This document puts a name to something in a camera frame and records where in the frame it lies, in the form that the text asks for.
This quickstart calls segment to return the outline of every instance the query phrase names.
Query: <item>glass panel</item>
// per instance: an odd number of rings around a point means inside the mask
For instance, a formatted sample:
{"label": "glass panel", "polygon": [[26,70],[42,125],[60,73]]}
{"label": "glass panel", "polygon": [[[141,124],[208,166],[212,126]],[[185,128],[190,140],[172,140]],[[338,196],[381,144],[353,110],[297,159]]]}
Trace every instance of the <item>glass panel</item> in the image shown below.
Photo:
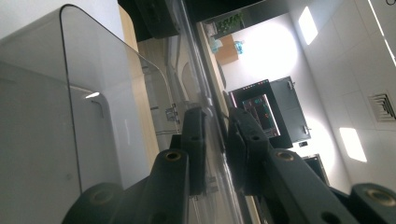
{"label": "glass panel", "polygon": [[0,219],[60,223],[80,194],[59,10],[0,41]]}
{"label": "glass panel", "polygon": [[190,198],[190,223],[243,223],[242,214],[225,163],[216,108],[192,34],[184,1],[172,1],[180,35],[167,40],[167,77],[179,114],[200,106],[206,113],[206,194]]}
{"label": "glass panel", "polygon": [[128,188],[149,175],[134,98],[139,58],[76,7],[63,9],[62,26],[82,190],[101,182]]}
{"label": "glass panel", "polygon": [[170,94],[169,85],[164,74],[153,63],[140,58],[145,76],[149,108],[157,136],[159,150],[169,148],[173,134],[180,132],[176,105]]}

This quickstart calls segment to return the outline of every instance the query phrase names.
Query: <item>vent grille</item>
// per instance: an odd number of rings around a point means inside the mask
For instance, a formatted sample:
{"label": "vent grille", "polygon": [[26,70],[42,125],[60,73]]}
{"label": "vent grille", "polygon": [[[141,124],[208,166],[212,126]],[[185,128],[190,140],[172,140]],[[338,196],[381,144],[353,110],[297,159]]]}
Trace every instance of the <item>vent grille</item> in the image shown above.
{"label": "vent grille", "polygon": [[390,103],[390,99],[386,93],[380,93],[369,96],[375,118],[378,122],[394,122],[396,121],[395,110]]}

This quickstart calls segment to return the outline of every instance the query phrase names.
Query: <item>black cabinet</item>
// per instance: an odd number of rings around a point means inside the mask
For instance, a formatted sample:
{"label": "black cabinet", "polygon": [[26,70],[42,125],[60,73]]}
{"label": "black cabinet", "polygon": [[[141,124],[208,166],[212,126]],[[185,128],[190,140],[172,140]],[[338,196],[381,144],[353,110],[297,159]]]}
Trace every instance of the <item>black cabinet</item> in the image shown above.
{"label": "black cabinet", "polygon": [[293,147],[268,79],[230,91],[230,98],[234,107],[246,110],[257,120],[273,147]]}
{"label": "black cabinet", "polygon": [[285,122],[291,142],[310,139],[303,110],[298,101],[294,84],[290,77],[270,82],[280,113]]}

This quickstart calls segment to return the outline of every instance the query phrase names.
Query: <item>black mechanical arm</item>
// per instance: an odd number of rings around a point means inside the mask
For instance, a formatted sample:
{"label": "black mechanical arm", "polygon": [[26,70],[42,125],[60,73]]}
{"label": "black mechanical arm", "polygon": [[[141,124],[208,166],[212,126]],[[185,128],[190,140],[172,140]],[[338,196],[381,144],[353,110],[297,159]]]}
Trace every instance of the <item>black mechanical arm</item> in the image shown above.
{"label": "black mechanical arm", "polygon": [[[190,195],[205,193],[205,114],[186,112],[182,135],[156,158],[150,175],[123,190],[103,183],[87,189],[66,223],[188,223]],[[267,223],[395,223],[396,194],[359,184],[350,195],[326,186],[294,152],[272,148],[249,113],[231,108],[227,164],[235,190],[255,196]]]}

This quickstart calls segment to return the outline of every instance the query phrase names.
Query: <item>screw hole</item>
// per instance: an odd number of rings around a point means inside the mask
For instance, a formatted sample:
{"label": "screw hole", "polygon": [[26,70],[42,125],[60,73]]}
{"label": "screw hole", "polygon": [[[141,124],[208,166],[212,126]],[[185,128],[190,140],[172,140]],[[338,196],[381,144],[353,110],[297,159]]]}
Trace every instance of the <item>screw hole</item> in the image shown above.
{"label": "screw hole", "polygon": [[321,218],[329,224],[339,224],[341,223],[340,219],[333,213],[330,212],[324,212],[321,215]]}
{"label": "screw hole", "polygon": [[379,189],[368,189],[367,195],[375,202],[380,203],[384,206],[395,206],[396,200],[386,192]]}
{"label": "screw hole", "polygon": [[181,154],[175,151],[168,152],[165,154],[165,158],[168,161],[178,161],[181,158]]}
{"label": "screw hole", "polygon": [[91,204],[102,205],[113,199],[113,192],[109,189],[101,189],[96,191],[90,199]]}
{"label": "screw hole", "polygon": [[276,155],[284,161],[293,161],[294,157],[289,152],[277,152]]}

